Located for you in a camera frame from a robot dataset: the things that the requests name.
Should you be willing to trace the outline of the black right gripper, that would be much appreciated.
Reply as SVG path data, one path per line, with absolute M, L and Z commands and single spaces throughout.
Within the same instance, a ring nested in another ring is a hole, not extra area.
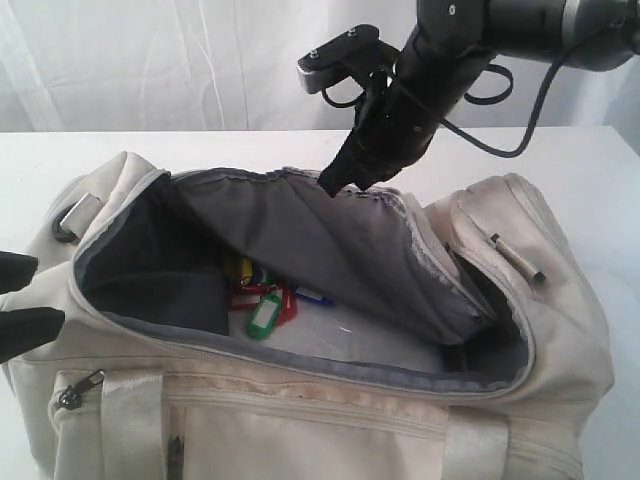
M 319 186 L 334 198 L 348 185 L 366 191 L 419 160 L 445 117 L 445 70 L 380 65 L 373 70 L 353 129 Z

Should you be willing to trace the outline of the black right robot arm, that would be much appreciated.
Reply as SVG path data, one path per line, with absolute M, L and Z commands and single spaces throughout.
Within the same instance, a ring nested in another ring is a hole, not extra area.
M 613 70 L 639 52 L 635 1 L 420 1 L 405 45 L 381 41 L 362 24 L 313 49 L 298 63 L 305 89 L 326 93 L 345 79 L 360 87 L 348 102 L 354 124 L 318 182 L 329 195 L 367 190 L 416 163 L 461 101 L 480 104 L 471 86 L 486 72 L 505 75 L 498 56 L 544 61 L 521 142 L 491 154 L 512 159 L 532 139 L 551 84 L 563 67 Z

